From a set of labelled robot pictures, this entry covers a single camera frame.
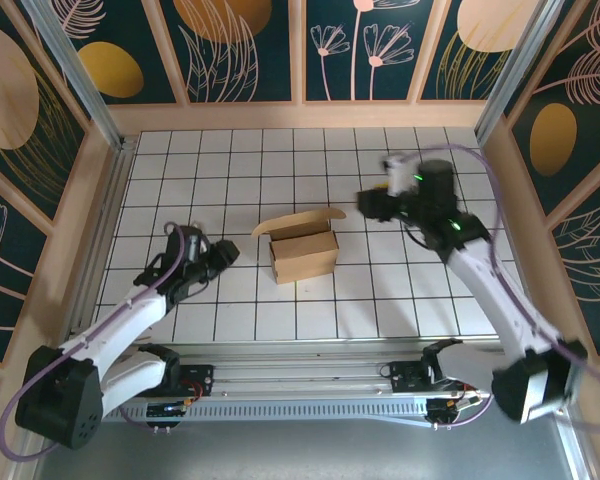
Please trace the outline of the brown cardboard paper box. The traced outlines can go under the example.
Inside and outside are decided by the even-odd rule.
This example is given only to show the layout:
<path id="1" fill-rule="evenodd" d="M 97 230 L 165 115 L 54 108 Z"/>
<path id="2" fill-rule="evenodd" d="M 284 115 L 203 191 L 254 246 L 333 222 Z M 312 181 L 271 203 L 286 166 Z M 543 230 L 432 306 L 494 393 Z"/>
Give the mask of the brown cardboard paper box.
<path id="1" fill-rule="evenodd" d="M 338 208 L 309 210 L 265 220 L 251 235 L 269 236 L 274 279 L 287 284 L 334 272 L 339 245 L 330 222 L 345 218 Z"/>

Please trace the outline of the small green circuit board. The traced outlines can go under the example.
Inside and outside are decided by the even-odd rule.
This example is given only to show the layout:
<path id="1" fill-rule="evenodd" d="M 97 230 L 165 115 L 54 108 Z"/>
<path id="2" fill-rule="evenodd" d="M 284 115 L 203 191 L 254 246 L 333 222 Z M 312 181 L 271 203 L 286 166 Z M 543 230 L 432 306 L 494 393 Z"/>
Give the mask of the small green circuit board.
<path id="1" fill-rule="evenodd" d="M 149 418 L 175 418 L 182 417 L 188 410 L 184 401 L 148 403 L 145 416 Z"/>

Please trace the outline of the grey metal sheet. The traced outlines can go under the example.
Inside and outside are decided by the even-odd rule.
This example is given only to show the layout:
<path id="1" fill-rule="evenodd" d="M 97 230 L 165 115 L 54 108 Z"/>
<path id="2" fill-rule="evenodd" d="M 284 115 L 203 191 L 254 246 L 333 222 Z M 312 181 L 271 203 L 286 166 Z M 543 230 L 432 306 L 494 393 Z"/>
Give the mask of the grey metal sheet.
<path id="1" fill-rule="evenodd" d="M 591 480 L 572 434 L 496 408 L 452 430 L 377 420 L 188 423 L 152 435 L 103 425 L 34 480 Z"/>

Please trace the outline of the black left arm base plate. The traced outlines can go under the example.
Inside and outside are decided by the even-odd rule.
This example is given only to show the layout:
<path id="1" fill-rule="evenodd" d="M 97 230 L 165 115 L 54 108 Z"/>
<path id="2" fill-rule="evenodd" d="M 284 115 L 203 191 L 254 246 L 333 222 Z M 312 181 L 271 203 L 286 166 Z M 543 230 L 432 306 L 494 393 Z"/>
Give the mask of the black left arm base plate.
<path id="1" fill-rule="evenodd" d="M 181 365 L 178 379 L 178 396 L 209 397 L 214 385 L 212 365 Z"/>

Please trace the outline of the aluminium side rail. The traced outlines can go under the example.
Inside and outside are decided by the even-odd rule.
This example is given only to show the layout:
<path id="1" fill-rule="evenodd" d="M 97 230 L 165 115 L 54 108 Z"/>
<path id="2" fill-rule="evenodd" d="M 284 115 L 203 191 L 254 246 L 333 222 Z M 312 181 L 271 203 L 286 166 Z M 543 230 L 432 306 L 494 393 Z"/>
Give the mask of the aluminium side rail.
<path id="1" fill-rule="evenodd" d="M 137 138 L 127 136 L 106 160 L 85 234 L 77 255 L 77 271 L 69 290 L 59 340 L 82 332 L 97 317 L 100 288 L 114 240 L 118 214 L 134 158 Z"/>

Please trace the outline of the aluminium mounting rail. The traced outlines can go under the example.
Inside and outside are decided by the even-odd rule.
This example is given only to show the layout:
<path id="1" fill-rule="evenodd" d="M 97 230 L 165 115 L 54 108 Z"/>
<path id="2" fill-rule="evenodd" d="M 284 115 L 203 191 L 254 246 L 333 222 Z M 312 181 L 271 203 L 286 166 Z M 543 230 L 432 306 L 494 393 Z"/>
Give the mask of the aluminium mounting rail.
<path id="1" fill-rule="evenodd" d="M 523 420 L 520 408 L 557 408 L 568 403 L 577 390 L 577 375 L 563 355 L 565 343 L 536 352 L 531 348 L 512 362 L 450 338 L 427 346 L 419 359 L 433 370 L 434 379 L 458 380 L 494 396 L 509 415 Z M 132 355 L 105 365 L 103 352 L 94 346 L 77 358 L 67 349 L 42 346 L 30 357 L 23 386 L 31 401 L 52 404 L 63 398 L 86 400 L 100 405 L 115 392 L 122 400 L 134 396 L 175 397 L 181 364 L 180 355 L 163 345 L 142 344 Z M 389 380 L 388 362 L 378 367 L 378 376 Z M 320 355 L 253 360 L 245 366 L 242 382 L 324 382 L 344 377 L 346 365 Z"/>

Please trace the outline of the aluminium corner post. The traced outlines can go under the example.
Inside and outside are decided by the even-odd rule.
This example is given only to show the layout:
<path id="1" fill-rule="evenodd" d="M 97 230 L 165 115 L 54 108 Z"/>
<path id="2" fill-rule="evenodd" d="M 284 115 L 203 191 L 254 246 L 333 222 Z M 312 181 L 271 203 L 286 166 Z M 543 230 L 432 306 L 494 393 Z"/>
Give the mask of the aluminium corner post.
<path id="1" fill-rule="evenodd" d="M 47 0 L 21 0 L 21 2 L 32 22 L 39 28 L 54 58 L 64 68 L 69 83 L 74 87 L 106 142 L 112 149 L 120 152 L 123 136 L 91 81 L 73 43 L 64 33 L 51 4 Z"/>
<path id="2" fill-rule="evenodd" d="M 525 72 L 555 24 L 565 0 L 539 0 L 519 41 L 509 55 L 479 117 L 474 133 L 480 147 L 484 147 L 489 135 L 504 112 Z"/>

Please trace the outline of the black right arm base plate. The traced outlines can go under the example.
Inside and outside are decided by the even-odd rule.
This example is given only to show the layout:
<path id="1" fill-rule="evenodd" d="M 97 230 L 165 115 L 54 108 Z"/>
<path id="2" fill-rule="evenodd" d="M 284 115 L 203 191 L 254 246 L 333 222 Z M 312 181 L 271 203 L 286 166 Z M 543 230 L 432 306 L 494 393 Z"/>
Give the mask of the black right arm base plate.
<path id="1" fill-rule="evenodd" d="M 473 386 L 458 380 L 435 380 L 433 370 L 421 361 L 390 362 L 389 380 L 392 392 L 423 393 L 423 392 L 460 392 L 472 391 Z"/>

